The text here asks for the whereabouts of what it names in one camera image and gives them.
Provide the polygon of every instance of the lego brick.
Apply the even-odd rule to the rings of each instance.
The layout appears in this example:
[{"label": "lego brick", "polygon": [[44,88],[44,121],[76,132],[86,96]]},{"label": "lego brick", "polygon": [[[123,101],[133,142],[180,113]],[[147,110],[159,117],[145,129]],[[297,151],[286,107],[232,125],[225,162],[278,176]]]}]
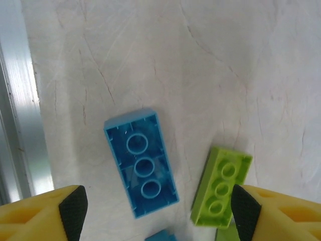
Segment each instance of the lego brick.
[{"label": "lego brick", "polygon": [[191,220],[197,226],[227,228],[232,218],[231,193],[243,184],[252,156],[213,147],[195,196]]},{"label": "lego brick", "polygon": [[135,218],[179,201],[157,113],[145,108],[104,124]]},{"label": "lego brick", "polygon": [[230,224],[227,229],[218,229],[216,231],[215,241],[240,241],[236,224]]},{"label": "lego brick", "polygon": [[169,235],[168,232],[163,229],[162,231],[148,237],[145,241],[177,241],[174,234]]}]

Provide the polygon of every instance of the marble surface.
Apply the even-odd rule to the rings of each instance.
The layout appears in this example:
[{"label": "marble surface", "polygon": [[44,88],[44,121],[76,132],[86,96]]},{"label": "marble surface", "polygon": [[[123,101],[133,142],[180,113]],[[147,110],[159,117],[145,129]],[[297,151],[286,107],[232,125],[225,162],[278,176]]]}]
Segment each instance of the marble surface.
[{"label": "marble surface", "polygon": [[[189,219],[211,145],[253,155],[247,184],[321,202],[321,1],[22,4],[55,186],[87,190],[82,241],[214,240]],[[181,200],[135,220],[102,127],[144,106]]]}]

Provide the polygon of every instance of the blue lego brick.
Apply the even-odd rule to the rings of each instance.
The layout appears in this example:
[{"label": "blue lego brick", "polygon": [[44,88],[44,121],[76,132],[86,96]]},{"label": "blue lego brick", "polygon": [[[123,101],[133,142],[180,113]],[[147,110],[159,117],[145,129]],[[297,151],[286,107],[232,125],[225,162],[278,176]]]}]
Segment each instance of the blue lego brick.
[{"label": "blue lego brick", "polygon": [[177,239],[174,234],[169,235],[168,232],[163,229],[153,236],[146,238],[145,241],[177,241]]},{"label": "blue lego brick", "polygon": [[157,113],[145,108],[104,124],[135,218],[179,201]]}]

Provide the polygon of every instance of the black rubber pad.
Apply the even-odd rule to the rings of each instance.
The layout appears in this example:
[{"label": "black rubber pad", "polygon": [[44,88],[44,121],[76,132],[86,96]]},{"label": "black rubber pad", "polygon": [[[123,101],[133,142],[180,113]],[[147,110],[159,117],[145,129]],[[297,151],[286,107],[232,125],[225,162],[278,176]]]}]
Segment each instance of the black rubber pad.
[{"label": "black rubber pad", "polygon": [[79,186],[59,204],[60,217],[68,241],[79,241],[88,200],[84,186]]},{"label": "black rubber pad", "polygon": [[261,205],[241,186],[234,185],[231,208],[241,241],[252,241]]}]

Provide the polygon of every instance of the lime green lego brick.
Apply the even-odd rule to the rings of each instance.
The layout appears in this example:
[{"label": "lime green lego brick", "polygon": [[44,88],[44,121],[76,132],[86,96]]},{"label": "lime green lego brick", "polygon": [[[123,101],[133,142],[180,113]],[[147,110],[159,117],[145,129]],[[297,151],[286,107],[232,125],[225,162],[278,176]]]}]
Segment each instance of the lime green lego brick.
[{"label": "lime green lego brick", "polygon": [[227,228],[234,184],[243,184],[252,162],[245,153],[213,147],[192,207],[196,226]]},{"label": "lime green lego brick", "polygon": [[216,231],[215,241],[240,241],[236,224],[231,224],[228,229],[218,229]]}]

